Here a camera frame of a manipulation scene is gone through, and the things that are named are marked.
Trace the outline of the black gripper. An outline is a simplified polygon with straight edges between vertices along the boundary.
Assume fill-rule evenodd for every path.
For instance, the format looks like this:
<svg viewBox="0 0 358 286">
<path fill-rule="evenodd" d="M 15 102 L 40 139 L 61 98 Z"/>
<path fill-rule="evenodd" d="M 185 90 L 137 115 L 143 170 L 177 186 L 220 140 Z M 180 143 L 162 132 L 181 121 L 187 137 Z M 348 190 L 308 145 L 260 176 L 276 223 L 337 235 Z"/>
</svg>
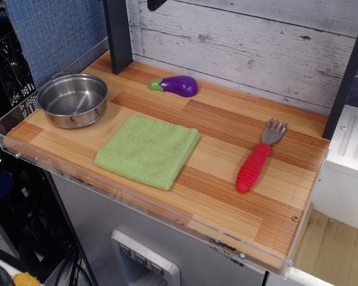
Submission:
<svg viewBox="0 0 358 286">
<path fill-rule="evenodd" d="M 147 0 L 147 7 L 148 7 L 149 11 L 156 11 L 165 2 L 166 2 L 166 0 Z"/>
</svg>

